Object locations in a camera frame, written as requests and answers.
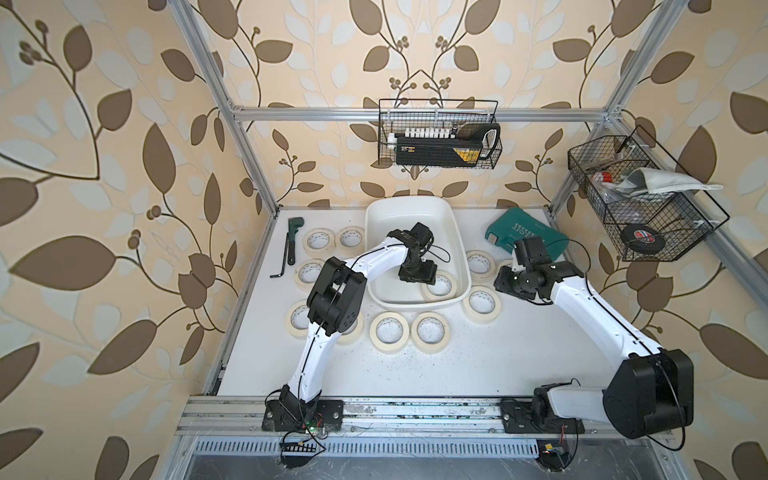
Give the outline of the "cream masking tape roll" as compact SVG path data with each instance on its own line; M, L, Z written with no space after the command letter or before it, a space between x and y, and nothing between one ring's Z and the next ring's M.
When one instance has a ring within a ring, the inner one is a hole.
M335 234L325 228L309 231L302 242L305 253L311 258L325 258L336 249Z
M457 280L448 272L438 270L433 284L421 284L421 294L427 302L453 299L458 290Z
M483 283L495 276L496 262L487 252L481 250L467 251L466 260L474 282Z
M309 330L309 308L304 301L293 304L287 311L284 326L290 336L303 340Z
M410 336L415 347L422 353L438 354L450 342L451 329L442 315L436 312L424 312L413 321Z
M337 249L345 256L359 254L365 250L365 231L359 226L347 226L336 236Z
M357 342L365 329L365 320L362 313L359 313L354 324L345 332L341 334L338 339L338 344L341 346L352 345Z
M502 302L496 292L486 286L473 286L462 300L467 319L476 324L490 324L501 313Z
M294 281L300 290L309 292L317 281L324 262L319 259L310 259L296 267Z
M383 312L372 321L369 329L371 342L383 354L400 352L410 338L410 325L396 312Z
M497 272L500 272L503 267L510 267L513 269L516 266L516 260L514 258L509 258L502 260L497 265Z

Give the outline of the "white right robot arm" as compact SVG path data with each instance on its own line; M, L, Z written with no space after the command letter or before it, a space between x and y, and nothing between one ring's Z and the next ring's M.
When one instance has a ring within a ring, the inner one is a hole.
M515 270L499 268L496 291L527 302L556 306L600 348L613 376L604 387L570 381L534 393L536 415L611 425L629 439L685 429L694 420L694 365L679 349L668 350L605 304L585 273L568 261Z

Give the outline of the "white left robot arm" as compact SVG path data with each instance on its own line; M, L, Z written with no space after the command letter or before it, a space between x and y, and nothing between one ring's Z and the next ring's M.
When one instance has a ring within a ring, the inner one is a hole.
M395 269L405 283L432 285L437 266L424 255L434 235L393 230L373 249L354 258L325 261L306 301L308 333L297 367L284 391L305 405L322 392L322 380L334 346L357 321L367 284Z

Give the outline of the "white plastic storage box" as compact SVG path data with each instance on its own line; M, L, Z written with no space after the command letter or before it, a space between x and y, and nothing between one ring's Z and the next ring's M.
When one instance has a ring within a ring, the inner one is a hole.
M441 198L403 196L373 202L365 214L365 247L374 249L390 231L409 230L418 222L433 233L433 250L445 249L437 261L438 269L453 277L456 292L448 299L428 300L420 284L401 281L398 270L393 268L367 284L371 298L387 310L441 309L463 300L471 289L471 273L459 226L450 204Z

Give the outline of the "black yellow box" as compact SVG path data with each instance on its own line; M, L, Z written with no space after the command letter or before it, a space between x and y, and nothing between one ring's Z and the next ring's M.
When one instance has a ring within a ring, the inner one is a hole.
M397 141L395 163L405 166L474 167L481 152L481 141L403 137Z

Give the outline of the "green tool case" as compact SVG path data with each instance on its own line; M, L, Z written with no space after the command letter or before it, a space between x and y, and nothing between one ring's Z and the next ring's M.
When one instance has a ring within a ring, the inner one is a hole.
M561 232L535 219L523 209L507 209L485 231L485 239L494 246L512 254L518 240L540 237L548 255L559 258L569 246L570 240Z

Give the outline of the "black round disc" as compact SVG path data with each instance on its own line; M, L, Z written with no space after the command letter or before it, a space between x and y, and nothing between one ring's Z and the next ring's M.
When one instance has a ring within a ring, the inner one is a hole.
M656 255L666 246L665 236L643 224L628 224L620 232L625 247L641 255Z

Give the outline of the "green pipe wrench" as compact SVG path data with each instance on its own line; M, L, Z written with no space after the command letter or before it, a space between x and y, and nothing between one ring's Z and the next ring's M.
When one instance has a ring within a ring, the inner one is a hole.
M287 231L287 264L293 266L296 262L296 234L303 227L303 217L291 217L288 219Z

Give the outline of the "grey cloth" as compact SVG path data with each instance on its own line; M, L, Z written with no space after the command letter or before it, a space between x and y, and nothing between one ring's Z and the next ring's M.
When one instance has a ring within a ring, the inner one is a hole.
M723 189L720 184L703 183L684 173L652 168L637 168L619 183L610 183L607 187L627 197Z

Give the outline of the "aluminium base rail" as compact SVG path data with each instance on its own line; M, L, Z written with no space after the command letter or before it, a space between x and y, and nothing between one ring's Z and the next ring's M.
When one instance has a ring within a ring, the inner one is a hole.
M534 421L528 397L327 397L308 425L334 435L479 436L568 439L619 439L609 424L589 420ZM299 416L285 413L275 395L265 397L193 396L178 435L257 435L298 426Z

